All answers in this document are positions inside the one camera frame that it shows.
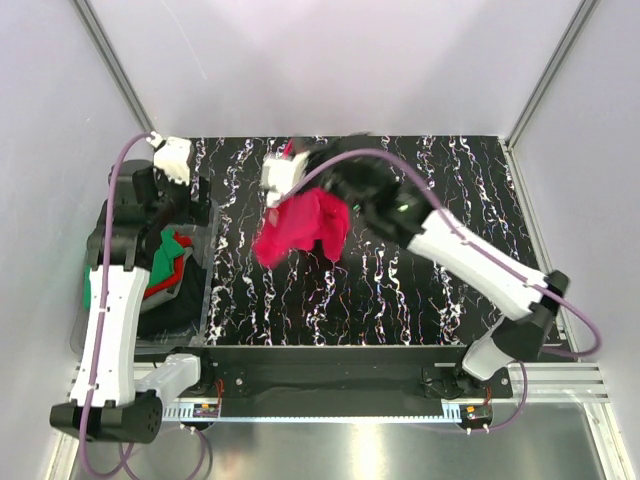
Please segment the pink t shirt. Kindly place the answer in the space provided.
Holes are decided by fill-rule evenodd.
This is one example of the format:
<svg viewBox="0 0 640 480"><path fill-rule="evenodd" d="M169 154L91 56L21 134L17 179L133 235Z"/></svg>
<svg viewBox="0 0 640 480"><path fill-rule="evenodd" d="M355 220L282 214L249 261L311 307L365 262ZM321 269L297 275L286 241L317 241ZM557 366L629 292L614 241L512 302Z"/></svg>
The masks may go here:
<svg viewBox="0 0 640 480"><path fill-rule="evenodd" d="M293 156L293 140L277 155ZM288 194L275 208L267 208L264 224L253 242L258 263L275 268L293 251L310 252L320 246L329 261L340 260L350 229L349 208L338 197L315 187L298 196Z"/></svg>

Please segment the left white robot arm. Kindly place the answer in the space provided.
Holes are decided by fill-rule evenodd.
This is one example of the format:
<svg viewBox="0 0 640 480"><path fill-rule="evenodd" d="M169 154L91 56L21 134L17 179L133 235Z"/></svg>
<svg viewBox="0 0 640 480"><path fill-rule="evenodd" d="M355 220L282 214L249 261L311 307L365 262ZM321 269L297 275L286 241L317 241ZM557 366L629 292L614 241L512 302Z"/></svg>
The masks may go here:
<svg viewBox="0 0 640 480"><path fill-rule="evenodd" d="M149 444L163 409L189 390L215 386L216 372L196 347L175 348L140 380L135 348L145 290L162 230L206 228L211 200L191 198L188 173L157 161L126 160L112 169L109 196L87 241L92 291L82 361L67 403L51 408L53 428L78 440Z"/></svg>

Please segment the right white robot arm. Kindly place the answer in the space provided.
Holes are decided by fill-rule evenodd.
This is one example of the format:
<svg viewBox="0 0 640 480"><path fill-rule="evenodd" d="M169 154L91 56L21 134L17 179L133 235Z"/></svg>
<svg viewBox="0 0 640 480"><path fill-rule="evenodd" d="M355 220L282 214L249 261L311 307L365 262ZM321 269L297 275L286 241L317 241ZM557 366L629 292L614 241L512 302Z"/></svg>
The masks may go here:
<svg viewBox="0 0 640 480"><path fill-rule="evenodd" d="M317 186L358 212L378 237L428 259L481 293L502 318L474 340L444 379L456 396L476 396L502 368L538 359L569 286L504 254L469 230L429 189L417 170L378 149L342 149L339 142L291 148L301 161L296 187Z"/></svg>

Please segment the red t shirt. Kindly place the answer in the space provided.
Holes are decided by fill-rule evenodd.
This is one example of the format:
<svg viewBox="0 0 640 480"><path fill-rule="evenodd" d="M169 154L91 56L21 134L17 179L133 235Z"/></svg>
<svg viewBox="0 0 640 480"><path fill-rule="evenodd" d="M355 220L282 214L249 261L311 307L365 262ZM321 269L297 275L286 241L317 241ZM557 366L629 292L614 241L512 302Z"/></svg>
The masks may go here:
<svg viewBox="0 0 640 480"><path fill-rule="evenodd" d="M171 239L166 238L154 255L149 283L144 298L158 290L176 286L184 276L185 263L193 249L192 240L174 233Z"/></svg>

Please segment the green t shirt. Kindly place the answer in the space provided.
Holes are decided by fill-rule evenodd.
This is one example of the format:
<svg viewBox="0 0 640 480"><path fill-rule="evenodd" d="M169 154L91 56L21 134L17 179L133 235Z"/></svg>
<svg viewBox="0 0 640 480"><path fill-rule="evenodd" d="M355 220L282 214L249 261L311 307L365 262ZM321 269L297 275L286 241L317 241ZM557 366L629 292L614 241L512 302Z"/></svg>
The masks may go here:
<svg viewBox="0 0 640 480"><path fill-rule="evenodd" d="M156 250L149 282L145 289L140 311L145 313L175 299L181 289L186 261L193 252L192 241L172 228L161 233L161 244Z"/></svg>

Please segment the clear plastic bin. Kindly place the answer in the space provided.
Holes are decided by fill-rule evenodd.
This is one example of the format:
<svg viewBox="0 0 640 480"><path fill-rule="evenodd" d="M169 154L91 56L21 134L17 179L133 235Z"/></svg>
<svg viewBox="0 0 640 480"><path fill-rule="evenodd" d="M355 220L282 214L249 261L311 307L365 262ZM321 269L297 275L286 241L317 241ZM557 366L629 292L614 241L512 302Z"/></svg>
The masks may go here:
<svg viewBox="0 0 640 480"><path fill-rule="evenodd" d="M150 285L141 307L135 356L160 356L176 349L204 345L213 253L219 224L219 206L212 202L206 226L173 224L162 232L157 266L171 274Z"/></svg>

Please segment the grey t shirt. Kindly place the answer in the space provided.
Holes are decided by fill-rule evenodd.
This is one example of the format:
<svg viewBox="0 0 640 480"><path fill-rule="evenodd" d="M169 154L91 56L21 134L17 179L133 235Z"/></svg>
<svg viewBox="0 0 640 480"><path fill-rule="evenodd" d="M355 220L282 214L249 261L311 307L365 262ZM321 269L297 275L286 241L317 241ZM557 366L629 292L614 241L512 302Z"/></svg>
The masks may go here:
<svg viewBox="0 0 640 480"><path fill-rule="evenodd" d="M164 303L172 301L179 294L178 288L158 290L157 292L145 297L140 306L140 313L143 314L147 311L153 310Z"/></svg>

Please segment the black t shirt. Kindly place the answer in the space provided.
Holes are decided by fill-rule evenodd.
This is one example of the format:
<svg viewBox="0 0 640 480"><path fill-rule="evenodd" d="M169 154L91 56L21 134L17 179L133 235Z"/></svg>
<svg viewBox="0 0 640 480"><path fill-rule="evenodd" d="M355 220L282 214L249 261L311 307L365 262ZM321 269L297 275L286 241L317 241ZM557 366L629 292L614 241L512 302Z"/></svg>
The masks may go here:
<svg viewBox="0 0 640 480"><path fill-rule="evenodd" d="M201 317L206 271L191 255L186 261L184 278L178 296L159 307L140 313L137 336L147 338L165 331L190 326Z"/></svg>

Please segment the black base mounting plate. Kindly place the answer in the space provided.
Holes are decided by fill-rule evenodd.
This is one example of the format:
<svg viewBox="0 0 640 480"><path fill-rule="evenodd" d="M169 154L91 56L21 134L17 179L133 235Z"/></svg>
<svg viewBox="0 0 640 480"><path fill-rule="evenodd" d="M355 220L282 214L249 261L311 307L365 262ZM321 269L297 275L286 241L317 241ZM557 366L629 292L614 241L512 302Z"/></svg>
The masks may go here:
<svg viewBox="0 0 640 480"><path fill-rule="evenodd" d="M216 347L205 365L206 385L186 390L176 401L212 401L217 405L231 399L252 405L282 401L313 406L320 403L350 405L357 409L369 405L394 405L415 412L428 400L449 403L442 400L443 393L433 397L426 392L423 371L437 363L448 363L454 368L464 351L462 347ZM271 387L247 397L223 396L218 368L242 371L253 367L274 371L278 365L282 365L287 373L300 365L312 380L323 379L325 370L343 380L345 373L353 370L355 385L345 390L307 391ZM481 406L491 402L485 399L480 403L452 403L461 409L465 405Z"/></svg>

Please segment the left aluminium frame post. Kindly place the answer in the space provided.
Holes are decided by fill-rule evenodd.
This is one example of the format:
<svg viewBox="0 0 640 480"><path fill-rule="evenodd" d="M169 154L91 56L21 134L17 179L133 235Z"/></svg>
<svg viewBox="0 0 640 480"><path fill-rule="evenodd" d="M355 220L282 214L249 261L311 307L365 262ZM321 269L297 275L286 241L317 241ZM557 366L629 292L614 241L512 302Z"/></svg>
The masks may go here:
<svg viewBox="0 0 640 480"><path fill-rule="evenodd" d="M153 122L125 72L118 54L92 3L88 0L70 0L70 4L88 33L99 57L104 63L137 125L144 131L153 130Z"/></svg>

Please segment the aluminium frame post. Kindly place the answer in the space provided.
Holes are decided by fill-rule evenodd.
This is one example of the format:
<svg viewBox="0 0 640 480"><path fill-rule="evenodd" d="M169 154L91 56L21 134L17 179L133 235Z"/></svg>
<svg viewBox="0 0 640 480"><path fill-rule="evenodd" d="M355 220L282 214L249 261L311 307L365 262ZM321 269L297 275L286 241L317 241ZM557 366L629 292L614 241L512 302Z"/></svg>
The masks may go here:
<svg viewBox="0 0 640 480"><path fill-rule="evenodd" d="M599 4L599 0L581 0L579 2L523 110L510 133L504 138L504 145L508 151L513 150L521 139L525 129Z"/></svg>
<svg viewBox="0 0 640 480"><path fill-rule="evenodd" d="M125 72L118 54L92 3L88 0L70 0L70 4L88 33L99 57L104 63L137 125L144 131L153 130L153 122Z"/></svg>

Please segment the aluminium front rail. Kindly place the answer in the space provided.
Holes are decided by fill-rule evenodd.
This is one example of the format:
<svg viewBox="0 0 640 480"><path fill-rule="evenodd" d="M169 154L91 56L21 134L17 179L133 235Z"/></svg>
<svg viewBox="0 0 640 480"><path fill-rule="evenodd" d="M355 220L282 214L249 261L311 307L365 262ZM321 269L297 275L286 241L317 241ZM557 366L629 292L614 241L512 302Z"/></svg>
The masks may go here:
<svg viewBox="0 0 640 480"><path fill-rule="evenodd" d="M355 372L345 373L340 380L337 374L325 370L321 380L312 380L300 365L287 373L282 365L274 371L264 368L233 370L218 368L225 398L234 395L247 397L268 388L285 390L319 390L321 388L345 390L355 385ZM511 364L500 370L485 386L476 387L471 393L463 393L453 385L453 366L437 363L423 371L426 392L435 397L443 393L444 402L480 403L485 399L494 402L511 401L526 396L534 403L606 403L609 397L598 367L587 363L535 363L523 367Z"/></svg>

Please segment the right aluminium frame post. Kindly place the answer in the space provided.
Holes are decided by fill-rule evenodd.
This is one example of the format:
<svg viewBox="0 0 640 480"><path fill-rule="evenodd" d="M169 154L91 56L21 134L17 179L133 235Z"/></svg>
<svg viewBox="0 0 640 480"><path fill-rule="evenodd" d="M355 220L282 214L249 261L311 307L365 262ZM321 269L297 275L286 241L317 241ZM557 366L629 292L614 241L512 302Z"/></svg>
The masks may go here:
<svg viewBox="0 0 640 480"><path fill-rule="evenodd" d="M525 129L599 4L599 0L581 0L579 2L523 110L510 133L504 138L504 145L508 151L513 150L521 139Z"/></svg>

